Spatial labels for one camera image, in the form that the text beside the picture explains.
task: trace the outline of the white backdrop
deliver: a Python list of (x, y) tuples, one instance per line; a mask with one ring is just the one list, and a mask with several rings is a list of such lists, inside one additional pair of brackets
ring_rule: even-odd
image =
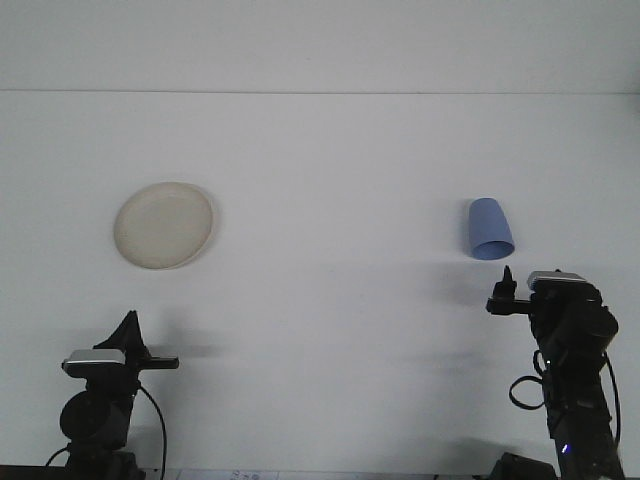
[[(505, 262), (465, 251), (469, 199), (494, 196), (522, 287), (532, 270), (574, 271), (619, 319), (622, 454), (639, 475), (639, 105), (0, 93), (0, 463), (65, 444), (58, 415), (83, 384), (60, 361), (133, 308), (147, 343), (182, 360), (142, 374), (171, 466), (475, 473), (505, 449), (554, 461), (544, 413), (507, 398), (531, 371), (527, 320), (484, 311)], [(216, 239), (190, 265), (146, 271), (118, 255), (112, 225), (166, 180), (210, 193)], [(148, 466), (160, 445), (139, 398), (129, 447)]]
[(637, 0), (0, 0), (0, 88), (640, 91)]

